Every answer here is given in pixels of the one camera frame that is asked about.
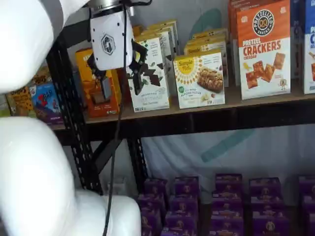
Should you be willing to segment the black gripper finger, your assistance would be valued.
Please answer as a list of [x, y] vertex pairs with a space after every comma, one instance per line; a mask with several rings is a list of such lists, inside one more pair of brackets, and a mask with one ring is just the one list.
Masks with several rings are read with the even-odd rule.
[[132, 61], [128, 68], [131, 70], [129, 77], [132, 78], [132, 82], [134, 85], [134, 93], [135, 95], [138, 95], [142, 90], [142, 80], [141, 80], [141, 74], [143, 72], [146, 55], [148, 52], [148, 49], [140, 44], [138, 44], [133, 39], [131, 40], [132, 45]]
[[105, 100], [110, 99], [112, 95], [111, 85], [108, 77], [106, 76], [106, 70], [99, 70], [96, 62], [94, 54], [92, 53], [87, 60], [87, 64], [92, 71], [92, 75], [95, 77], [95, 83], [99, 83], [102, 91], [102, 95]]

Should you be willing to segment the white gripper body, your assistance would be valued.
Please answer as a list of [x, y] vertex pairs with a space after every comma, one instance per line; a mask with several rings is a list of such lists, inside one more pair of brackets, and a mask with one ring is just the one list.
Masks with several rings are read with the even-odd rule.
[[128, 67], [132, 62], [132, 27], [127, 12], [119, 11], [94, 17], [91, 41], [99, 70]]

